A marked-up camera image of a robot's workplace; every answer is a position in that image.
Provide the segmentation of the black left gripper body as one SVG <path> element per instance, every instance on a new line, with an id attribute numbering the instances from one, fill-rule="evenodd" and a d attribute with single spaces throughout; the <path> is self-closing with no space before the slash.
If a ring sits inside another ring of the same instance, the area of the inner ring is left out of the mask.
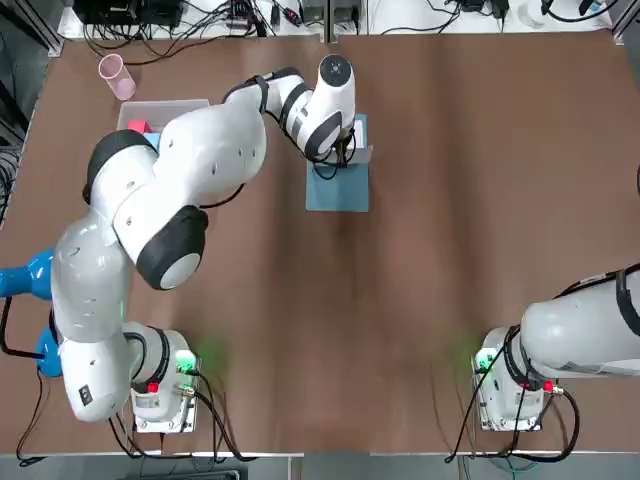
<path id="1" fill-rule="evenodd" d="M 354 131 L 350 130 L 343 138 L 336 140 L 334 144 L 335 165 L 337 167 L 346 167 L 353 157 L 353 149 L 349 147 L 354 140 Z"/>

